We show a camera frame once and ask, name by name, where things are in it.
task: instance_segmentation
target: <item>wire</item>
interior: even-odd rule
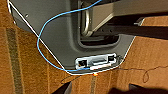
[[[70,77],[72,77],[72,76],[73,76],[73,75],[70,75],[70,76],[67,76],[67,77],[65,77],[64,79],[62,79],[62,80],[61,80],[61,84],[67,83],[67,82],[63,83],[63,81],[66,80],[66,79],[68,79],[68,78],[70,78]],[[72,82],[72,81],[78,79],[78,78],[81,77],[81,76],[82,76],[82,75],[79,75],[79,76],[75,77],[74,79],[72,79],[71,81],[68,81],[68,82]]]
[[[26,23],[26,25],[30,28],[30,30],[38,37],[38,34],[36,31],[33,29],[33,27],[29,24],[29,22],[24,18],[24,16],[19,12],[19,10],[13,5],[12,2],[8,1],[9,5],[16,11],[16,13],[21,17],[21,19]],[[43,42],[42,39],[40,39],[41,43],[45,46],[45,48],[50,52],[50,54],[54,57],[54,59],[61,65],[59,60],[55,57],[55,55],[51,52],[51,50],[46,46],[46,44]]]
[[[146,69],[138,69],[138,68],[124,69],[124,68],[120,68],[120,67],[118,67],[116,69],[113,69],[113,70],[126,70],[126,71],[129,71],[129,70],[139,70],[139,71],[144,71],[144,74],[143,74],[143,83],[147,83],[149,81],[149,73],[148,72],[156,70],[156,69],[159,69],[159,68],[168,68],[168,65],[167,66],[157,66],[155,68],[151,68],[151,69],[148,69],[148,70],[146,70]]]
[[[52,20],[54,20],[54,19],[56,19],[56,18],[58,18],[59,16],[62,16],[62,15],[66,15],[66,14],[70,14],[70,13],[74,13],[74,12],[79,12],[79,11],[87,10],[87,9],[93,7],[94,5],[98,4],[98,3],[101,2],[101,1],[102,1],[102,0],[98,0],[97,2],[95,2],[94,4],[92,4],[92,5],[90,5],[90,6],[86,7],[86,8],[77,9],[77,10],[72,10],[72,11],[68,11],[68,12],[64,12],[64,13],[58,14],[58,15],[56,15],[56,16],[50,18],[49,20],[47,20],[47,21],[44,23],[44,25],[43,25],[43,27],[42,27],[40,33],[39,33],[38,39],[37,39],[37,49],[38,49],[38,51],[40,52],[41,56],[42,56],[50,65],[52,65],[53,67],[55,67],[55,68],[57,68],[57,69],[59,69],[59,70],[69,71],[69,72],[79,71],[79,70],[88,70],[88,69],[90,69],[90,68],[81,68],[81,69],[77,69],[77,70],[65,70],[65,69],[62,69],[62,68],[57,67],[56,65],[54,65],[53,63],[51,63],[51,62],[44,56],[44,54],[41,52],[40,47],[39,47],[39,40],[40,40],[41,34],[43,33],[43,30],[44,30],[45,26],[46,26],[50,21],[52,21]]]
[[[45,26],[46,26],[49,22],[51,22],[52,20],[58,18],[59,16],[66,15],[66,14],[70,14],[70,13],[74,13],[74,12],[79,12],[79,11],[83,11],[83,10],[87,10],[87,9],[93,7],[94,5],[98,4],[98,3],[101,2],[101,1],[102,1],[102,0],[98,0],[97,2],[93,3],[92,5],[90,5],[90,6],[86,7],[86,8],[82,8],[82,9],[77,9],[77,10],[72,10],[72,11],[60,13],[60,14],[58,14],[58,15],[56,15],[56,16],[50,18],[49,20],[47,20],[47,21],[44,23],[44,25],[43,25],[43,27],[42,27],[42,29],[41,29],[39,35],[37,35],[37,33],[36,33],[36,31],[33,29],[33,27],[28,23],[28,21],[22,16],[22,14],[16,9],[16,7],[15,7],[10,1],[9,1],[9,4],[10,4],[10,5],[13,7],[13,9],[18,13],[18,15],[22,18],[22,20],[28,25],[28,27],[32,30],[32,32],[37,36],[37,38],[38,38],[38,39],[37,39],[37,49],[38,49],[39,53],[41,54],[41,56],[42,56],[50,65],[52,65],[53,67],[55,67],[55,68],[57,68],[57,69],[59,69],[59,70],[73,72],[73,71],[79,71],[79,70],[88,70],[88,69],[90,69],[90,68],[82,68],[82,69],[77,69],[77,70],[65,70],[65,69],[59,68],[59,67],[57,67],[56,65],[54,65],[53,63],[51,63],[51,62],[44,56],[44,54],[43,54],[43,53],[41,52],[41,50],[40,50],[39,41],[41,41],[41,42],[44,44],[44,42],[40,39],[41,34],[43,33],[43,30],[44,30]]]

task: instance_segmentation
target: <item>blue cable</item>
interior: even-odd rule
[[[37,49],[38,49],[38,51],[40,52],[41,56],[42,56],[50,65],[52,65],[53,67],[55,67],[55,68],[57,68],[57,69],[59,69],[59,70],[69,71],[69,72],[79,71],[79,70],[88,70],[88,69],[90,69],[90,68],[81,68],[81,69],[77,69],[77,70],[65,70],[65,69],[62,69],[62,68],[59,68],[59,67],[55,66],[55,65],[54,65],[53,63],[51,63],[51,62],[44,56],[44,54],[41,52],[40,47],[39,47],[39,40],[40,40],[41,34],[42,34],[42,32],[43,32],[45,26],[46,26],[50,21],[54,20],[55,18],[57,18],[57,17],[59,17],[59,16],[65,15],[65,14],[70,14],[70,13],[74,13],[74,12],[79,12],[79,11],[87,10],[87,9],[93,7],[94,5],[98,4],[98,3],[101,2],[101,1],[102,1],[102,0],[98,0],[97,2],[95,2],[94,4],[92,4],[92,5],[90,5],[90,6],[86,7],[86,8],[82,8],[82,9],[77,9],[77,10],[72,10],[72,11],[60,13],[60,14],[58,14],[58,15],[56,15],[56,16],[50,18],[49,20],[47,20],[47,21],[44,23],[44,25],[43,25],[43,27],[42,27],[42,29],[41,29],[41,31],[40,31],[40,34],[39,34],[39,36],[38,36],[38,39],[37,39]]]

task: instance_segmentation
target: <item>metal rod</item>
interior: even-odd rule
[[[113,36],[118,34],[150,37],[168,40],[168,27],[156,26],[104,26],[92,36]]]

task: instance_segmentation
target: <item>white cable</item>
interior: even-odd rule
[[[12,4],[12,2],[8,1],[8,3],[12,6],[12,8],[17,12],[17,14],[22,18],[22,20],[26,23],[26,25],[31,29],[31,31],[36,35],[36,37],[38,37],[38,34],[36,33],[36,31],[33,29],[33,27],[29,24],[29,22],[23,17],[23,15],[19,12],[19,10]],[[59,62],[59,60],[57,59],[57,57],[55,57],[55,55],[51,52],[51,50],[45,45],[45,43],[43,42],[42,39],[40,39],[41,43],[45,46],[45,48],[50,52],[50,54],[54,57],[54,59],[58,62],[59,65],[61,65],[61,63]]]

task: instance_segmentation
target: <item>metal frame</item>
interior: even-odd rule
[[[93,18],[90,24],[92,28],[89,30],[92,34],[89,35],[93,37],[128,34],[168,39],[167,27],[139,27],[135,24],[138,19],[145,17],[168,15],[167,5],[167,0],[121,0],[95,6],[90,11]]]

